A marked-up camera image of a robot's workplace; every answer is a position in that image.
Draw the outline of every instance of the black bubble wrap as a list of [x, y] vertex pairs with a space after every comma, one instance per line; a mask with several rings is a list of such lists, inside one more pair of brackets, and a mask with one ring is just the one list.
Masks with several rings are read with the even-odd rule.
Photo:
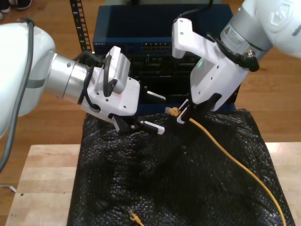
[[[132, 210], [145, 226], [281, 226], [266, 191], [226, 157], [201, 129], [173, 116], [144, 119], [164, 135], [119, 135], [87, 115], [68, 226], [130, 225]], [[294, 226], [271, 157], [250, 113], [209, 113], [202, 124], [271, 190]]]

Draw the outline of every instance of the black metal rack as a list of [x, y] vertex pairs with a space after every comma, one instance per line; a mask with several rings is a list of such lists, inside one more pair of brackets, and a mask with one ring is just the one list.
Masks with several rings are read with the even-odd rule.
[[70, 0], [73, 19], [79, 38], [81, 51], [92, 51], [84, 9], [81, 0]]

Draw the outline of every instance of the yellow cable connector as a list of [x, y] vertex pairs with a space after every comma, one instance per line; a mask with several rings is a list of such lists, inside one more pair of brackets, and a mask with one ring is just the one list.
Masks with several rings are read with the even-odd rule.
[[167, 113], [167, 114], [171, 114], [172, 116], [179, 116], [179, 114], [181, 113], [180, 111], [179, 111], [179, 108], [177, 108], [177, 107], [174, 107], [174, 108], [170, 108], [170, 107], [166, 107], [165, 108], [165, 113]]
[[[165, 109], [165, 113], [169, 113], [173, 116], [178, 116], [180, 114], [179, 109], [177, 109], [176, 107], [174, 108], [169, 108], [166, 112]], [[269, 194], [269, 196], [271, 197], [271, 199], [273, 200], [274, 204], [276, 205], [279, 214], [282, 218], [282, 223], [283, 226], [286, 226], [286, 221], [285, 221], [285, 217], [284, 214], [281, 210], [281, 207], [279, 205], [279, 203], [277, 202], [277, 200], [275, 199], [275, 197], [273, 196], [272, 192], [265, 186], [265, 184], [252, 172], [250, 171], [247, 167], [245, 167], [243, 164], [241, 164], [238, 160], [236, 160], [232, 155], [230, 155], [226, 149], [224, 149], [217, 141], [216, 139], [209, 133], [208, 130], [206, 130], [206, 128], [204, 126], [202, 126], [201, 124], [199, 124], [197, 121], [195, 121], [194, 119], [189, 119], [189, 121], [191, 121], [193, 124], [195, 124], [196, 126], [198, 126], [201, 130], [203, 130], [206, 135], [214, 142], [214, 144], [228, 157], [230, 158], [232, 161], [234, 161], [238, 166], [240, 166], [244, 171], [246, 171], [248, 174], [250, 174], [263, 188], [264, 190]]]
[[139, 219], [139, 217], [138, 217], [136, 214], [134, 214], [131, 210], [129, 211], [129, 214], [131, 215], [131, 216], [130, 216], [131, 221], [136, 222], [136, 223], [139, 224], [140, 226], [144, 226], [144, 224], [142, 224], [142, 222], [141, 222], [141, 220]]

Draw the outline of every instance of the shoe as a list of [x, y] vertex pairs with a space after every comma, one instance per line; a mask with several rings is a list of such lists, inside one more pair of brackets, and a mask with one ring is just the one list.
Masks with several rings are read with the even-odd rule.
[[25, 10], [30, 7], [32, 0], [9, 0], [12, 6], [15, 6], [18, 10]]
[[0, 3], [0, 12], [1, 13], [9, 13], [10, 12], [10, 3], [9, 1], [2, 1]]

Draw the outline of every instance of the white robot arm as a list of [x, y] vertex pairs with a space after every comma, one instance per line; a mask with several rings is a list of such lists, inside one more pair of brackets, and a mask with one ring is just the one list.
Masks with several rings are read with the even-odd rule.
[[[55, 53], [52, 38], [34, 27], [32, 20], [26, 22], [0, 25], [0, 138], [10, 126], [0, 172], [10, 154], [18, 115], [32, 111], [43, 91], [81, 105], [84, 111], [113, 123], [117, 131], [163, 134], [163, 127], [135, 115], [140, 84], [128, 77], [130, 61], [119, 47], [113, 47], [104, 60], [90, 52], [71, 60]], [[76, 62], [83, 56], [102, 66]]]
[[[173, 56], [182, 58], [188, 51], [202, 57], [190, 75], [192, 103], [186, 100], [180, 107], [178, 122], [184, 123], [182, 116], [188, 105], [201, 105], [214, 95], [210, 108], [219, 109], [249, 70], [253, 71], [245, 61], [261, 60], [273, 45], [301, 58], [300, 11], [300, 0], [245, 0], [217, 42], [194, 33], [189, 19], [178, 18], [172, 31]], [[235, 61], [231, 56], [243, 60]]]

